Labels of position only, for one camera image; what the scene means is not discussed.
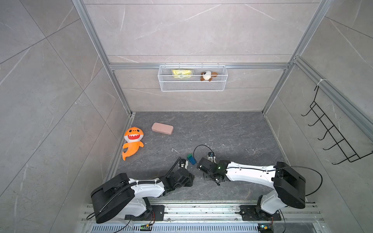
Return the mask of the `blue lego brick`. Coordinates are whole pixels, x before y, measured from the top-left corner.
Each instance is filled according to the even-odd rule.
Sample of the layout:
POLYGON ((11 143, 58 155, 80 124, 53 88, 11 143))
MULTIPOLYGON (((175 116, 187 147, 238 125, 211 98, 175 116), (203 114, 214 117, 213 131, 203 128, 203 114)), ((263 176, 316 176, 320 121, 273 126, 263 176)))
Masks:
POLYGON ((187 159, 188 159, 188 161, 189 161, 192 165, 195 165, 195 164, 197 163, 196 160, 195 160, 193 157, 188 157, 187 159))

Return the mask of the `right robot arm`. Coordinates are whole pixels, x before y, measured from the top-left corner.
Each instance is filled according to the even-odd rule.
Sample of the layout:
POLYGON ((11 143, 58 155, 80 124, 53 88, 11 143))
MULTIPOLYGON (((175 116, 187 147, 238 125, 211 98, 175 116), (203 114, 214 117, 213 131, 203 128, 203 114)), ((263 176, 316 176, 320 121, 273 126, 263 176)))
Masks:
POLYGON ((243 181, 272 189, 270 193, 259 196, 254 209, 242 209, 243 214, 252 212, 255 217, 272 217, 278 210, 287 206, 297 209, 304 209, 306 206, 306 179, 284 162, 261 167, 227 160, 214 163, 202 158, 197 168, 216 184, 224 181, 243 181))

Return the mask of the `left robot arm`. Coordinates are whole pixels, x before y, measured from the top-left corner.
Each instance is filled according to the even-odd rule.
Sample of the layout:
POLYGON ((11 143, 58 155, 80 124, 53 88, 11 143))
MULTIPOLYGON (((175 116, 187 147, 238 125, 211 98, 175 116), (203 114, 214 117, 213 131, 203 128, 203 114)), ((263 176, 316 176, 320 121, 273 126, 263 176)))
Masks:
POLYGON ((96 223, 105 223, 120 212, 134 217, 150 214, 148 198, 159 198, 181 188, 191 187, 194 175, 185 168, 170 171, 154 180, 135 180, 121 173, 94 189, 90 196, 96 223))

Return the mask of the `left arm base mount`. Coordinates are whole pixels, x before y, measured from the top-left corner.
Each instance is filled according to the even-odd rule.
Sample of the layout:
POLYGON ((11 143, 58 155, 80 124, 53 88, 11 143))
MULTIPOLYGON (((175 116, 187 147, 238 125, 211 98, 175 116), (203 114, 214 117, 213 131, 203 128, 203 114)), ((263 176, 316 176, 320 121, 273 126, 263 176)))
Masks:
POLYGON ((163 221, 165 206, 151 205, 148 198, 133 199, 122 209, 121 213, 125 215, 125 220, 163 221))

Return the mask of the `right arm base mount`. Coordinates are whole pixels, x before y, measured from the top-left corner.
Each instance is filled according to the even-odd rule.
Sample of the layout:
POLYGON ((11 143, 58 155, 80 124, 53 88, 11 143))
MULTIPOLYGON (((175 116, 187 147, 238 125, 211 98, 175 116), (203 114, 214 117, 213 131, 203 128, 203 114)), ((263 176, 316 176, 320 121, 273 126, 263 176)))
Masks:
POLYGON ((239 214, 243 221, 281 221, 281 215, 277 211, 274 214, 268 214, 261 210, 260 203, 262 201, 262 195, 259 196, 256 206, 254 205, 240 205, 239 214))

